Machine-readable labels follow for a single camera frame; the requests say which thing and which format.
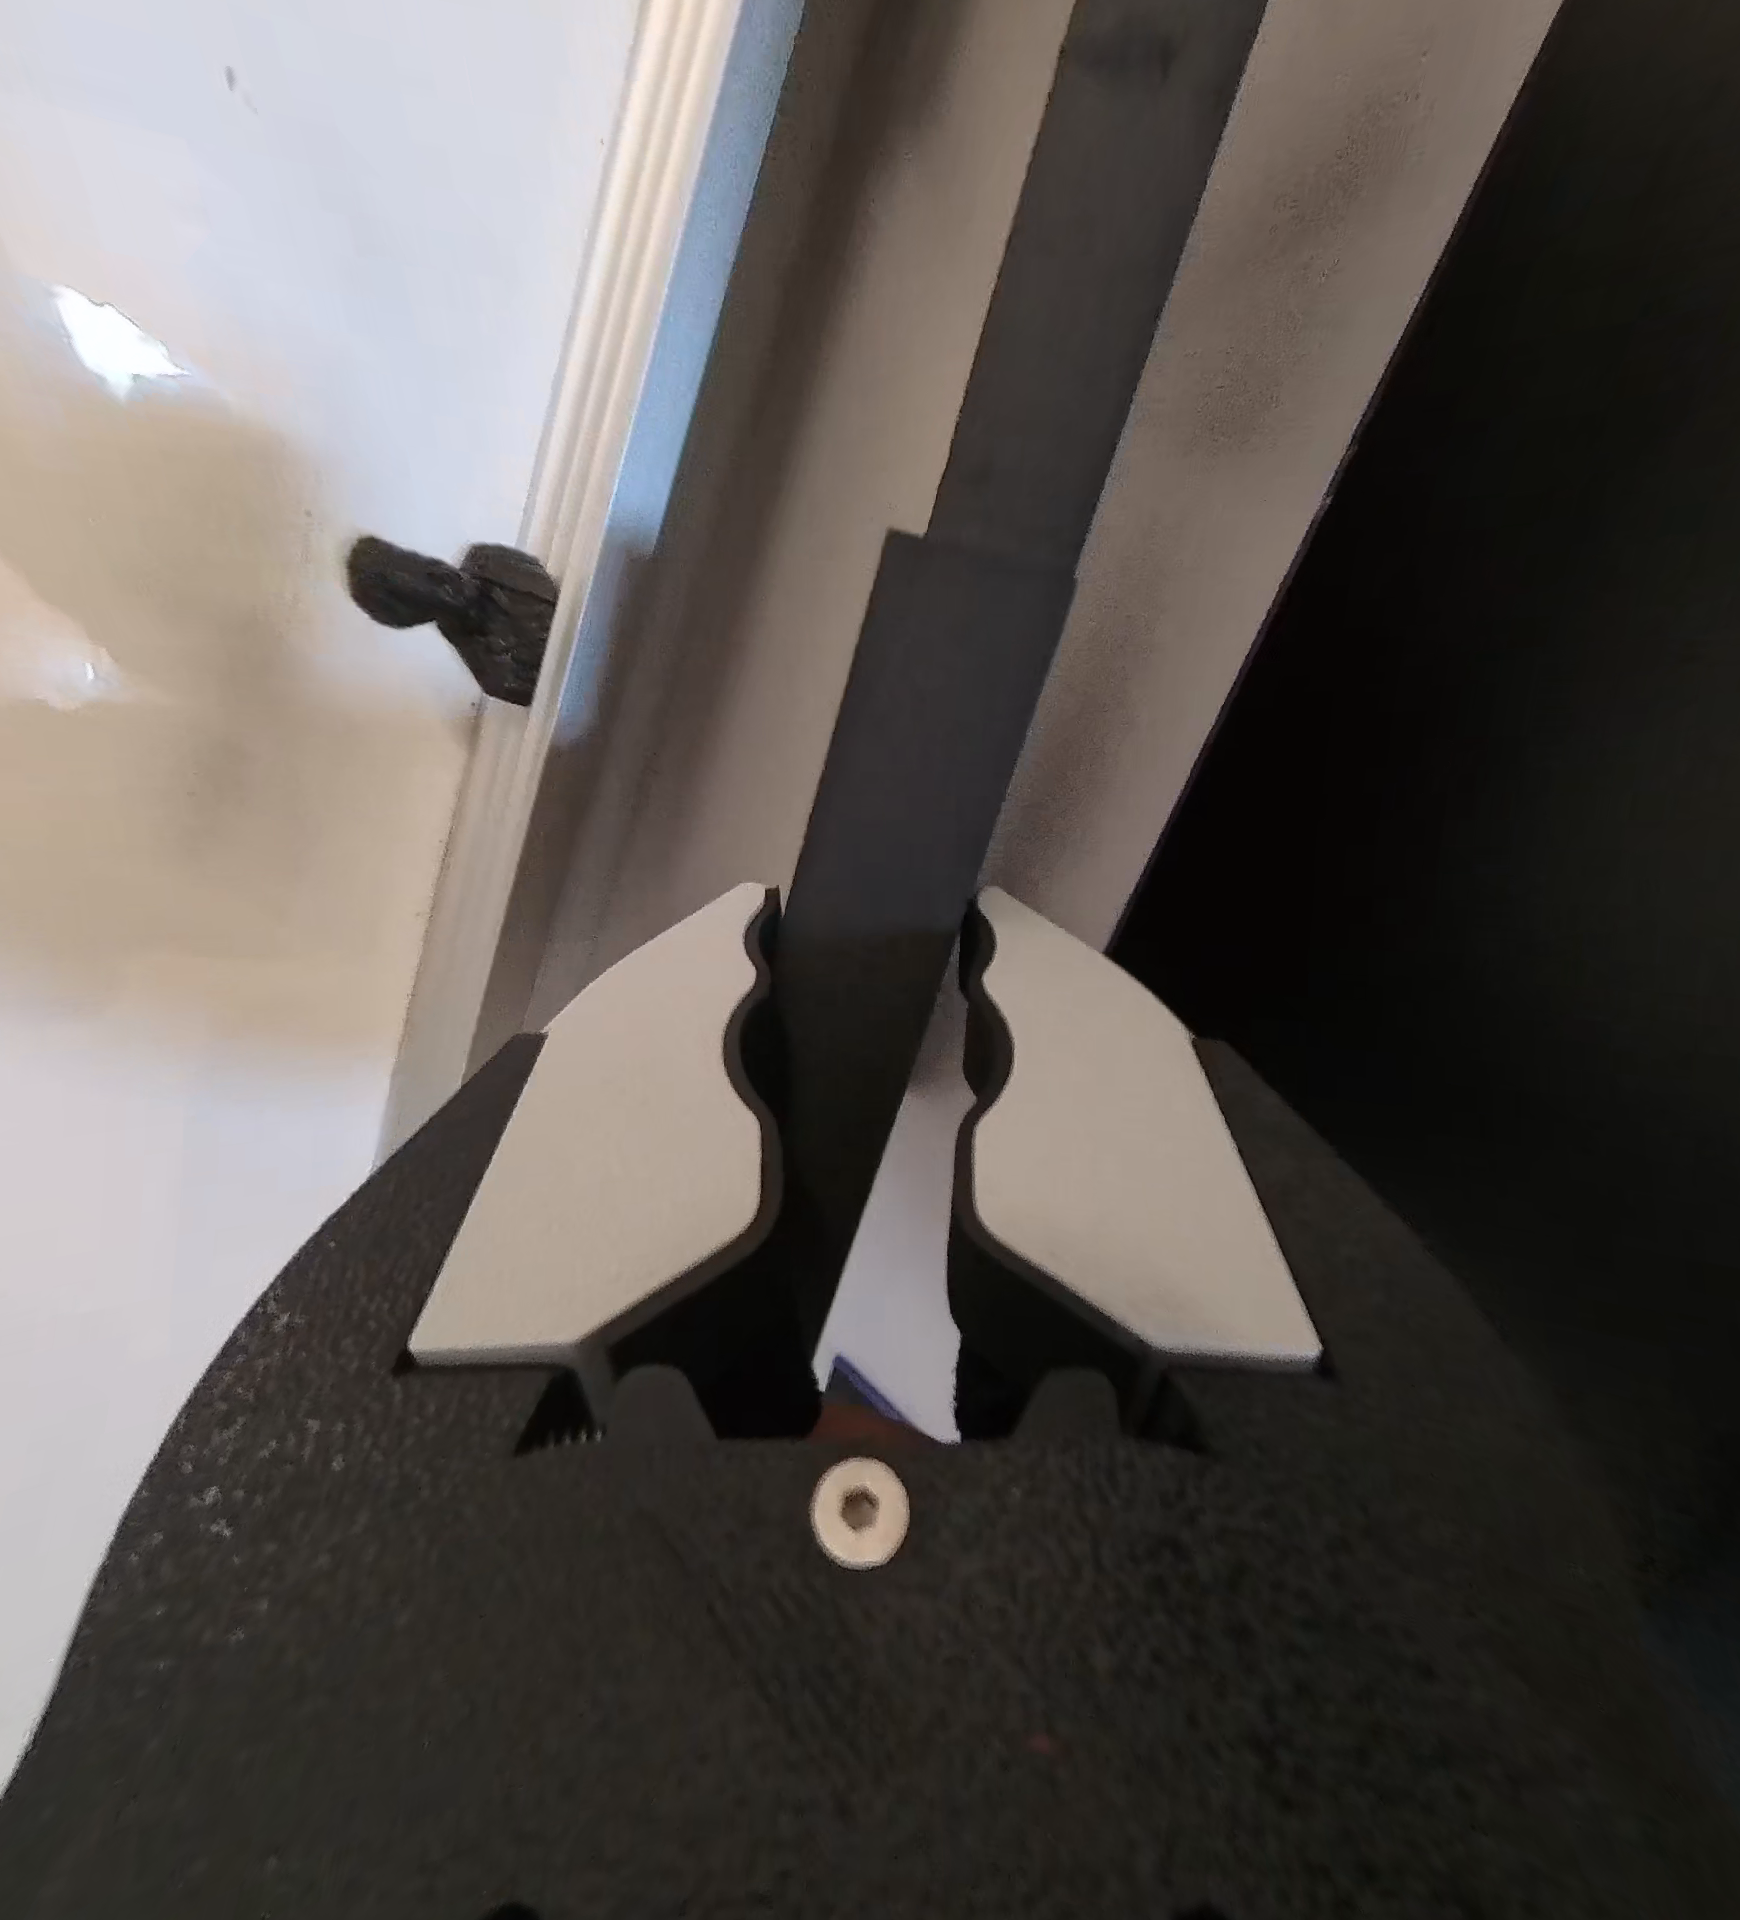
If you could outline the whiteboard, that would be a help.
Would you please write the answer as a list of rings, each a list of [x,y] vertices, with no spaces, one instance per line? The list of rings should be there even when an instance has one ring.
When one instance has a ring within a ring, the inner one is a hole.
[[[574,641],[655,531],[803,3],[0,3],[0,1010],[356,1080],[469,1040]],[[560,585],[529,707],[376,534]]]

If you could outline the black whiteboard clip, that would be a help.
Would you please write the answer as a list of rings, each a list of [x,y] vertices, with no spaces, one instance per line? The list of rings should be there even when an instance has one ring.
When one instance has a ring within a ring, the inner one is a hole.
[[[347,552],[347,589],[381,627],[434,630],[489,702],[534,704],[560,585],[531,554],[473,542],[444,561],[360,534]]]

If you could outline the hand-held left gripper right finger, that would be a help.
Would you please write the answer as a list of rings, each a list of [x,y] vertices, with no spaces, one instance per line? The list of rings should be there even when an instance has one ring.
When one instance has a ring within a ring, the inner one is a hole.
[[[1002,1372],[1312,1370],[1323,1341],[1189,1027],[1002,888],[959,945],[949,1291]]]

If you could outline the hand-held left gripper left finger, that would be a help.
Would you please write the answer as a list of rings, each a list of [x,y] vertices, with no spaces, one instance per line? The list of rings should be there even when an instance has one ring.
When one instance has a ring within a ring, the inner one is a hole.
[[[595,975],[536,1060],[410,1328],[424,1368],[628,1372],[666,1308],[779,1208],[742,1057],[779,894],[743,881]]]

